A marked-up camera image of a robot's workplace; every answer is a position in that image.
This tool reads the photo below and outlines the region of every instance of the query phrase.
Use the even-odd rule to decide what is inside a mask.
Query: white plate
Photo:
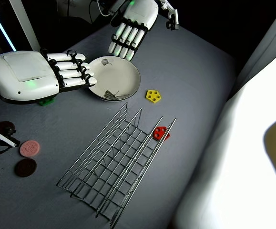
[[[140,73],[129,61],[104,56],[90,63],[97,84],[89,89],[98,97],[118,101],[134,95],[140,86]]]

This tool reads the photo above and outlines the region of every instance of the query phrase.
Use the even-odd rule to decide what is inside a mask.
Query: dish rack
[[[138,128],[142,108],[127,120],[127,103],[110,120],[57,183],[71,197],[87,203],[110,220],[114,228],[147,169],[173,127],[168,126],[160,141]]]

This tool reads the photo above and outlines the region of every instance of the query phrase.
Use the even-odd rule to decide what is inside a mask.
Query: yellow toy
[[[157,90],[147,90],[146,99],[152,103],[156,103],[161,99],[161,95]]]

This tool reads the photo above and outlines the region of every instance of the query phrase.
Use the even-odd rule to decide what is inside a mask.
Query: white robotic hand
[[[178,12],[167,0],[160,0],[161,7],[168,10],[168,29],[179,27]],[[123,22],[115,34],[108,48],[109,53],[130,61],[138,50],[146,33],[152,28],[158,16],[158,5],[154,0],[132,0],[124,15]]]
[[[86,57],[74,50],[48,54],[19,51],[0,55],[0,98],[8,103],[29,104],[59,92],[95,85]]]

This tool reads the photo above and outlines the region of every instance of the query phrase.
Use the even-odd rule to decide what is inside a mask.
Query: tabletop
[[[143,108],[139,127],[146,132],[161,116],[165,125],[175,117],[177,121],[115,228],[168,226],[233,86],[235,62],[181,27],[167,30],[165,21],[158,16],[133,58],[141,84],[125,101],[107,102],[89,89],[61,93],[45,107],[0,100],[0,122],[13,122],[14,137],[21,142],[36,140],[41,145],[33,157],[37,169],[29,177],[14,173],[23,159],[18,148],[0,155],[0,229],[109,228],[107,219],[95,218],[90,207],[56,184],[125,102],[129,117]],[[91,62],[108,55],[114,32],[107,25],[71,49]],[[149,102],[148,89],[158,90],[162,99]]]

